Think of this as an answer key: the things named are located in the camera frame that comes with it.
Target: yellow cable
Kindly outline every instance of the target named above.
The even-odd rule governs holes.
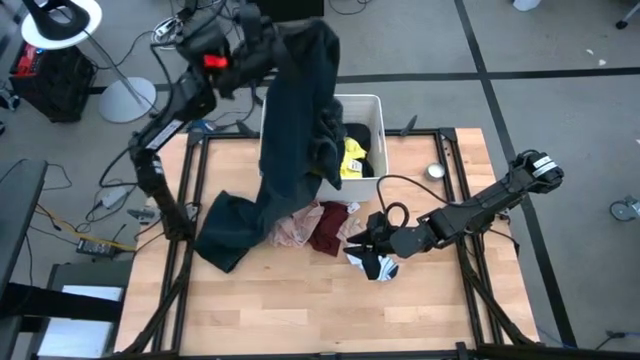
[[[76,229],[73,228],[73,226],[67,224],[67,222],[61,220],[55,213],[53,213],[52,211],[49,211],[47,209],[44,208],[44,206],[38,204],[38,207],[40,207],[42,209],[42,211],[44,211],[46,214],[43,214],[41,212],[37,212],[40,215],[44,215],[44,216],[50,216],[53,220],[55,220],[58,225],[64,227],[65,229],[67,229],[67,231],[69,231],[72,235],[75,235],[77,237],[79,237],[80,239],[84,239],[87,241],[92,241],[98,244],[105,244],[105,245],[111,245],[114,247],[117,247],[119,249],[125,250],[125,251],[136,251],[136,248],[133,246],[127,246],[127,245],[122,245],[119,244],[117,242],[113,242],[113,241],[109,241],[109,240],[104,240],[104,239],[100,239],[100,238],[96,238],[90,235],[86,235],[83,233],[79,233],[76,231]]]

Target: white box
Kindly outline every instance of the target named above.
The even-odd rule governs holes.
[[[336,190],[327,180],[322,180],[317,198],[320,201],[367,202],[376,196],[376,183],[381,176],[389,173],[387,143],[384,138],[382,103],[376,95],[335,95],[344,108],[342,121],[345,124],[365,124],[371,130],[371,151],[367,160],[375,177],[363,179],[342,179],[342,189]],[[260,124],[260,147],[262,148],[262,123],[267,111],[267,103],[262,107]]]

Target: table leg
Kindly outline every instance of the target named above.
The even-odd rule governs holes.
[[[126,123],[151,110],[156,100],[155,86],[147,79],[122,75],[100,44],[92,37],[88,40],[118,78],[100,96],[99,112],[102,117],[111,122]]]

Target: pink cloth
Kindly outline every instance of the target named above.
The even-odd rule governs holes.
[[[340,230],[338,230],[338,239],[346,242],[348,238],[358,235],[366,229],[360,225],[360,219],[355,216],[349,216],[349,218],[342,224]]]
[[[273,246],[302,247],[313,234],[323,213],[324,208],[314,200],[304,209],[276,221],[266,240]]]

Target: maroon cloth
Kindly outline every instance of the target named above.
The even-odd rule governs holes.
[[[340,250],[340,239],[336,235],[338,235],[342,223],[349,217],[347,205],[335,202],[326,202],[320,205],[324,207],[324,213],[318,226],[311,234],[309,243],[315,251],[335,257],[338,256]]]

